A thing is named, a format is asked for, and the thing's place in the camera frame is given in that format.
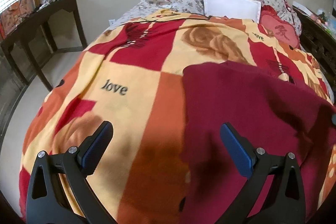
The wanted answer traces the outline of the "maroon garment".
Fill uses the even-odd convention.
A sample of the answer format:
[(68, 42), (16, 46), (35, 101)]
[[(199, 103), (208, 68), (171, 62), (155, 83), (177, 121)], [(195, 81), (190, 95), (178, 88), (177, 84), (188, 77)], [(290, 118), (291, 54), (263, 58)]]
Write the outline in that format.
[(187, 124), (183, 160), (191, 172), (181, 223), (214, 223), (245, 183), (220, 138), (228, 122), (254, 147), (296, 155), (311, 218), (335, 144), (335, 107), (300, 80), (227, 61), (183, 71)]

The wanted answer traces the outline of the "red orange patchwork blanket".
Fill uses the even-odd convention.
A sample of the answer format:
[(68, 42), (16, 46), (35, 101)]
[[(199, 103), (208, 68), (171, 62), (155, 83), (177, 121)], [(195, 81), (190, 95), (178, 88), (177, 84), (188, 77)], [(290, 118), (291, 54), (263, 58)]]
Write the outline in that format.
[[(250, 19), (168, 9), (136, 18), (99, 36), (46, 96), (23, 145), (21, 213), (26, 215), (38, 153), (65, 153), (109, 121), (113, 139), (88, 178), (99, 201), (119, 223), (181, 223), (191, 184), (183, 160), (183, 71), (227, 61), (265, 69), (286, 82), (300, 80), (332, 104), (316, 59), (269, 37)], [(318, 202), (335, 184), (334, 169), (335, 144)]]

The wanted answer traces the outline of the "dark carved wooden cabinet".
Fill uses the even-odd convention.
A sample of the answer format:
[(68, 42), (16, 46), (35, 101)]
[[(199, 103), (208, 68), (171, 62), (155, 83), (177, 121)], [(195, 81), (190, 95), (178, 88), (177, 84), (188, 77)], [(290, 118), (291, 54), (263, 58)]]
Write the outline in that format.
[(300, 42), (321, 65), (331, 86), (335, 85), (335, 39), (300, 9), (293, 8), (302, 24)]

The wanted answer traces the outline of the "red heart cushion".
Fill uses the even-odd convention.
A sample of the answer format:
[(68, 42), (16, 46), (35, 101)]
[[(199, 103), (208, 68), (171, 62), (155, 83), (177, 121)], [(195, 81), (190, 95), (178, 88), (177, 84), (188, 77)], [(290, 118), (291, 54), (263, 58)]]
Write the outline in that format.
[(273, 7), (265, 5), (261, 8), (259, 23), (267, 30), (269, 37), (275, 37), (293, 48), (299, 48), (299, 37), (294, 26), (282, 20)]

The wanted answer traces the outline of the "white pillow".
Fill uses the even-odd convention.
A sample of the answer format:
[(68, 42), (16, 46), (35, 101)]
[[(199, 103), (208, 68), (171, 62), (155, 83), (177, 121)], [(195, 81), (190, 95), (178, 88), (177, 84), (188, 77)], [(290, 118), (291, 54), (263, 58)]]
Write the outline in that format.
[(205, 16), (250, 19), (259, 23), (261, 3), (253, 0), (203, 0)]

